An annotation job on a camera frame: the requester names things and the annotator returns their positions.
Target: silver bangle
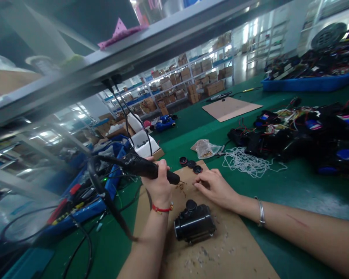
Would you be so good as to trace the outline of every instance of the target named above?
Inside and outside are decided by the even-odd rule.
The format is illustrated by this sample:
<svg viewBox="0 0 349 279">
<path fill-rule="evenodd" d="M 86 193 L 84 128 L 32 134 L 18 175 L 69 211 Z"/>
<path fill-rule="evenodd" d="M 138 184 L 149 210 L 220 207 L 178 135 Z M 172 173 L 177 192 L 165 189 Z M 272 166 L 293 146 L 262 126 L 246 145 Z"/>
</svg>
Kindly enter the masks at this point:
<svg viewBox="0 0 349 279">
<path fill-rule="evenodd" d="M 261 203 L 258 197 L 255 197 L 255 199 L 259 201 L 259 205 L 260 205 L 260 223 L 258 224 L 258 226 L 263 227 L 265 225 L 265 215 L 264 215 L 263 204 Z"/>
</svg>

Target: hand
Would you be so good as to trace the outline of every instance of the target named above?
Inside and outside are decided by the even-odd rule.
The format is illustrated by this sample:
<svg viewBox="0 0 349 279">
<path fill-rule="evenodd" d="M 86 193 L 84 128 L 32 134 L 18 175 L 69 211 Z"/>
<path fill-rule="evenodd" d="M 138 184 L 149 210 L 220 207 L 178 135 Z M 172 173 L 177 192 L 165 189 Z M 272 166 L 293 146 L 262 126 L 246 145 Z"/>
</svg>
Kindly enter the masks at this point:
<svg viewBox="0 0 349 279">
<path fill-rule="evenodd" d="M 211 201 L 232 211 L 240 199 L 240 195 L 230 187 L 218 169 L 206 170 L 198 174 L 193 185 Z"/>
<path fill-rule="evenodd" d="M 160 209 L 167 209 L 171 205 L 172 198 L 172 187 L 167 179 L 167 170 L 169 170 L 169 167 L 164 159 L 160 160 L 156 164 L 159 167 L 158 178 L 151 180 L 149 178 L 142 177 L 141 180 L 142 184 L 150 193 L 152 203 Z"/>
</svg>

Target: white box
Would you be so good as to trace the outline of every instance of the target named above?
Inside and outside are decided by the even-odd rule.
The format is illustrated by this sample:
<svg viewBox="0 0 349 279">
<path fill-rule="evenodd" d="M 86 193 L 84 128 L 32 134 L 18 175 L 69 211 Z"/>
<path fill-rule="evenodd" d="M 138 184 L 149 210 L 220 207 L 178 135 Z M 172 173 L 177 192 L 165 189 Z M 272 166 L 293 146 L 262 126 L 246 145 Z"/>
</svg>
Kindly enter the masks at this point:
<svg viewBox="0 0 349 279">
<path fill-rule="evenodd" d="M 129 139 L 131 146 L 133 146 L 135 148 L 135 151 L 137 152 L 137 154 L 142 157 L 142 158 L 146 158 L 146 157 L 150 157 L 150 145 L 149 142 L 145 143 L 143 145 L 144 141 L 147 141 L 147 136 L 149 136 L 150 139 L 150 143 L 151 143 L 151 148 L 152 148 L 152 153 L 154 154 L 156 151 L 158 151 L 159 145 L 156 143 L 156 141 L 152 138 L 152 136 L 146 134 L 145 130 L 141 130 L 138 133 L 136 133 L 135 135 L 132 136 L 132 141 L 135 144 L 133 146 L 132 141 Z"/>
</svg>

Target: pink plastic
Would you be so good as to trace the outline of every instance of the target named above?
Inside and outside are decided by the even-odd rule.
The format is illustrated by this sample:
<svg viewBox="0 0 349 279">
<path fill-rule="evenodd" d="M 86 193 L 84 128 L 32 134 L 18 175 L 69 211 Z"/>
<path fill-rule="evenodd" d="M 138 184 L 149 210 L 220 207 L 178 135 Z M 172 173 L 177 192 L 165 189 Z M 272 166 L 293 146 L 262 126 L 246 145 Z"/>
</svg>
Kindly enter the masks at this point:
<svg viewBox="0 0 349 279">
<path fill-rule="evenodd" d="M 105 48 L 107 48 L 108 46 L 114 44 L 117 41 L 120 41 L 138 31 L 144 30 L 147 28 L 147 25 L 144 26 L 136 26 L 130 29 L 127 29 L 123 23 L 123 21 L 119 18 L 117 20 L 117 25 L 115 28 L 115 32 L 112 35 L 111 39 L 108 39 L 107 41 L 101 42 L 98 44 L 98 46 L 100 47 L 101 50 L 104 50 Z"/>
</svg>

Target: black ring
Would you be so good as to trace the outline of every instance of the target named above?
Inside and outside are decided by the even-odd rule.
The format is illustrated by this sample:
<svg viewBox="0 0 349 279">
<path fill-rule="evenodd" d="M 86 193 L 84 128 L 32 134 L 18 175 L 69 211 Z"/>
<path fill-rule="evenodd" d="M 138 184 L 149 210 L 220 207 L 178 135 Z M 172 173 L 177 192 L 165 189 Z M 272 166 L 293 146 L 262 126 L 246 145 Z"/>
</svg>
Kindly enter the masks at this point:
<svg viewBox="0 0 349 279">
<path fill-rule="evenodd" d="M 187 166 L 187 158 L 186 157 L 181 157 L 180 158 L 180 165 L 183 167 Z"/>
<path fill-rule="evenodd" d="M 199 165 L 196 165 L 194 168 L 193 168 L 193 172 L 196 173 L 196 174 L 199 174 L 203 171 L 202 167 L 199 166 Z"/>
<path fill-rule="evenodd" d="M 195 163 L 195 161 L 193 161 L 193 160 L 190 160 L 187 162 L 187 166 L 191 169 L 193 169 L 196 165 L 197 165 L 197 163 Z"/>
</svg>

